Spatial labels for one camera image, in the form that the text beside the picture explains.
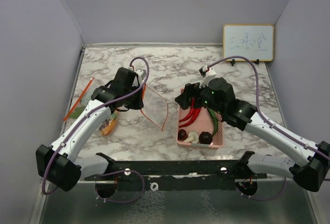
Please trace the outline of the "green cucumber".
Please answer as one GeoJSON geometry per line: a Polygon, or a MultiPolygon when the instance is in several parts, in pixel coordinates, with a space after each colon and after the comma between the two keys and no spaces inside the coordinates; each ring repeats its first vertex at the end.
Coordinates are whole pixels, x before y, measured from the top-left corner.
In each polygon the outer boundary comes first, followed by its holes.
{"type": "Polygon", "coordinates": [[[209,113],[209,116],[211,118],[211,121],[213,123],[213,132],[212,132],[212,136],[215,136],[218,132],[218,118],[217,118],[217,115],[216,113],[211,110],[211,109],[207,109],[208,113],[209,113]]]}

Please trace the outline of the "dark red cherry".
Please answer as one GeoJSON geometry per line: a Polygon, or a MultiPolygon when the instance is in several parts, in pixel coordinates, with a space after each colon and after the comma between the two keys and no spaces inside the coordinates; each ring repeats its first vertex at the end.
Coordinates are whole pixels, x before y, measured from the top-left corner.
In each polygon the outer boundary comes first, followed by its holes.
{"type": "Polygon", "coordinates": [[[177,138],[178,138],[179,141],[184,141],[187,137],[188,137],[188,134],[184,129],[180,129],[178,131],[177,138]]]}

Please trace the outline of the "white garlic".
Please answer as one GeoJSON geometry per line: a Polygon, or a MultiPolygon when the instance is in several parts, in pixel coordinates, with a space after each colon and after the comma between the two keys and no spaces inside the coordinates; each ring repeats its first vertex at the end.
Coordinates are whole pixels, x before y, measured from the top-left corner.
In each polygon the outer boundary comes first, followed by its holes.
{"type": "Polygon", "coordinates": [[[188,137],[184,140],[185,143],[197,144],[199,142],[199,135],[195,131],[191,131],[188,137]]]}

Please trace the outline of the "dark mangosteen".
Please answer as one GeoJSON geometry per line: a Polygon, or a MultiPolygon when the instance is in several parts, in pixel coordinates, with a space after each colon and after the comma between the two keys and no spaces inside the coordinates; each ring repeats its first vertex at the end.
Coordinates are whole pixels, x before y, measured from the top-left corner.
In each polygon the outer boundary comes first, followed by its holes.
{"type": "Polygon", "coordinates": [[[200,144],[205,144],[205,145],[210,145],[212,143],[213,136],[209,132],[202,132],[199,135],[199,143],[200,144]]]}

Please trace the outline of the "green leaf vegetable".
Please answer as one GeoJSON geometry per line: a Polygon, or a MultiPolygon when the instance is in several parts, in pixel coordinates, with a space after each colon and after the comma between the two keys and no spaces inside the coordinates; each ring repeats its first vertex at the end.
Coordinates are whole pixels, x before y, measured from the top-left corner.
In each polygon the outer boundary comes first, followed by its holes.
{"type": "Polygon", "coordinates": [[[82,114],[82,112],[85,110],[85,108],[86,108],[85,106],[79,106],[79,107],[72,109],[69,113],[69,118],[77,119],[82,114]]]}

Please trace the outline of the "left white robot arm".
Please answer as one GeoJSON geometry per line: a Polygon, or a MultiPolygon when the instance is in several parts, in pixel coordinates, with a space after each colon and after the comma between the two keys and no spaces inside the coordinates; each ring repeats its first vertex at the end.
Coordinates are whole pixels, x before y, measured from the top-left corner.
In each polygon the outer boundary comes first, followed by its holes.
{"type": "Polygon", "coordinates": [[[120,107],[143,108],[142,92],[149,70],[121,67],[113,80],[96,88],[81,115],[71,127],[49,146],[36,150],[37,170],[43,181],[68,192],[84,177],[98,175],[103,180],[113,176],[114,167],[103,156],[93,156],[76,163],[81,149],[94,131],[120,107]]]}

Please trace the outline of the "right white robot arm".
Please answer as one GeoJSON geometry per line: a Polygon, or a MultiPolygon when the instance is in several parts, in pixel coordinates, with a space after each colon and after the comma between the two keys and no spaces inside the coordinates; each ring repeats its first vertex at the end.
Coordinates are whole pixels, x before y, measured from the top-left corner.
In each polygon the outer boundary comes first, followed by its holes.
{"type": "Polygon", "coordinates": [[[265,140],[286,154],[280,158],[246,152],[237,165],[240,177],[272,174],[292,179],[311,192],[320,189],[329,171],[329,143],[307,140],[267,118],[256,106],[237,99],[232,85],[225,79],[215,78],[205,87],[198,82],[188,83],[175,102],[183,110],[211,109],[221,115],[223,122],[265,140]]]}

